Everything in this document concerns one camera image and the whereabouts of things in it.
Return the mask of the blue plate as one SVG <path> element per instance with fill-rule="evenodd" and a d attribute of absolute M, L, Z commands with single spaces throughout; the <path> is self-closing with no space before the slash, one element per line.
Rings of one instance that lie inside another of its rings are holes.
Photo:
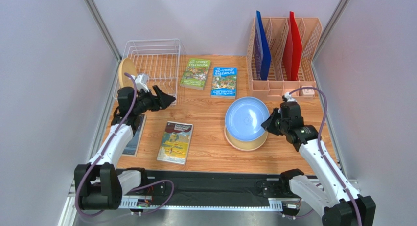
<path fill-rule="evenodd" d="M 254 141 L 265 133 L 261 124 L 269 116 L 268 107 L 260 99 L 242 97 L 229 106 L 225 115 L 226 129 L 237 140 Z"/>

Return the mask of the yellow beige plate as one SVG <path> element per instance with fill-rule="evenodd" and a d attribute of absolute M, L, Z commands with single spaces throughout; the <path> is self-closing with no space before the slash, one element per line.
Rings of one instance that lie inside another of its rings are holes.
<path fill-rule="evenodd" d="M 224 127 L 224 135 L 226 138 L 226 141 L 229 143 L 229 145 L 231 145 L 233 148 L 239 150 L 239 151 L 244 151 L 244 152 L 249 152 L 249 151 L 254 151 L 258 148 L 260 148 L 267 140 L 268 134 L 267 132 L 264 132 L 264 134 L 253 140 L 253 141 L 241 141 L 238 140 L 236 138 L 234 138 L 227 130 L 227 127 Z"/>

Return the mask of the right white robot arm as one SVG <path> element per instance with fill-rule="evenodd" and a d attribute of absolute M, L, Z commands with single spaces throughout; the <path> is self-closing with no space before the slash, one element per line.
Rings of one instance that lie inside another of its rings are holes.
<path fill-rule="evenodd" d="M 296 101 L 281 103 L 261 126 L 271 134 L 285 136 L 314 171 L 322 189 L 299 169 L 283 172 L 281 179 L 288 191 L 301 197 L 320 215 L 324 226 L 350 226 L 353 221 L 360 226 L 373 224 L 374 200 L 362 196 L 344 176 L 316 128 L 304 124 Z"/>

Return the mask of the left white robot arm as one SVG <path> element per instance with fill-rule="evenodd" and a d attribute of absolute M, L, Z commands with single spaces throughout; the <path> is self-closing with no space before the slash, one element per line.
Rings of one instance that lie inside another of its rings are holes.
<path fill-rule="evenodd" d="M 122 197 L 141 185 L 144 169 L 129 168 L 118 173 L 116 166 L 138 130 L 140 116 L 146 111 L 164 110 L 176 100 L 158 86 L 152 88 L 152 91 L 133 87 L 118 90 L 118 107 L 105 142 L 88 163 L 79 164 L 74 170 L 77 210 L 118 209 Z"/>

